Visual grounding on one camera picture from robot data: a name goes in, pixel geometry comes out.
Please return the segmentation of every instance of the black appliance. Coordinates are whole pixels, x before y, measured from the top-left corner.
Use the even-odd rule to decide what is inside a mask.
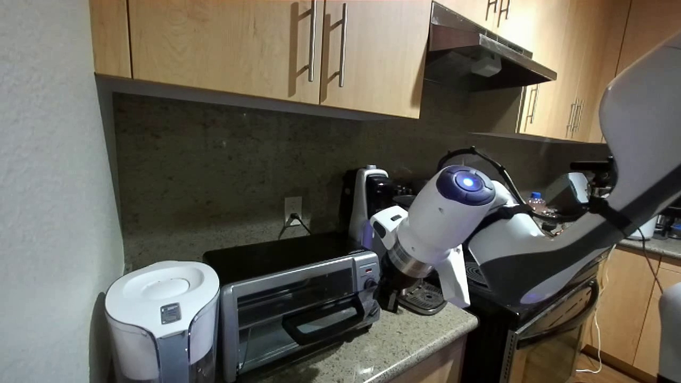
[[[378,319],[378,258],[345,234],[205,254],[221,284],[220,371],[258,381],[363,335]]]
[[[479,318],[479,327],[468,335],[461,381],[570,381],[580,327],[599,302],[599,262],[539,305],[503,302],[472,260],[467,268],[468,310]]]

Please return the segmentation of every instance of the tiled wall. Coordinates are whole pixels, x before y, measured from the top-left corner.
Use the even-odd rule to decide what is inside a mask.
[[[423,178],[445,152],[474,142],[521,187],[539,187],[550,163],[544,145],[467,134],[511,133],[518,100],[518,90],[457,93],[428,86],[420,121],[354,121],[114,96],[128,268],[275,241],[285,195],[302,195],[313,233],[336,229],[340,176],[361,163],[378,163],[394,178]]]

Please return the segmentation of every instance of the granite countertop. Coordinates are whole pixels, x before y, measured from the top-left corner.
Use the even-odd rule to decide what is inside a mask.
[[[639,241],[639,239],[626,239],[619,244],[633,246],[633,250],[643,250],[643,241]],[[675,241],[675,239],[658,239],[658,236],[654,236],[654,239],[644,241],[644,250],[654,252],[654,254],[659,254],[659,256],[667,256],[667,258],[679,258],[681,260],[681,241]]]
[[[383,310],[366,335],[262,381],[387,381],[474,327],[477,318],[450,305],[431,318]]]

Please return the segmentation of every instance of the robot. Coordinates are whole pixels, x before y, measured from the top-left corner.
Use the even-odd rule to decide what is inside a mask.
[[[607,197],[592,197],[560,236],[544,236],[513,190],[468,167],[437,173],[408,212],[377,212],[370,222],[387,250],[386,278],[378,285],[386,308],[395,306],[395,291],[431,270],[438,272],[450,302],[471,305],[464,252],[506,302],[543,302],[586,263],[677,201],[681,36],[611,81],[600,102],[600,126],[616,157],[617,184]],[[681,381],[675,367],[681,360],[681,329],[675,325],[679,319],[681,285],[661,297],[659,376],[673,381]]]

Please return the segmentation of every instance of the toaster oven handle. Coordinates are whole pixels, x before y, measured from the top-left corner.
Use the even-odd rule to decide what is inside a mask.
[[[345,308],[356,308],[356,316],[338,322],[338,323],[331,323],[327,327],[321,327],[321,329],[314,329],[314,331],[302,331],[301,325],[305,323],[311,323],[311,322],[318,322],[318,319],[323,319],[323,318],[329,318],[334,312],[340,312]],[[301,310],[301,312],[293,312],[293,316],[285,316],[280,319],[283,323],[283,329],[298,343],[298,345],[311,345],[311,343],[320,343],[323,339],[329,339],[334,335],[340,335],[357,323],[363,322],[363,305],[357,295],[345,300],[345,302],[336,302],[336,305],[327,305],[327,306],[313,306],[313,308],[307,308],[307,310]]]

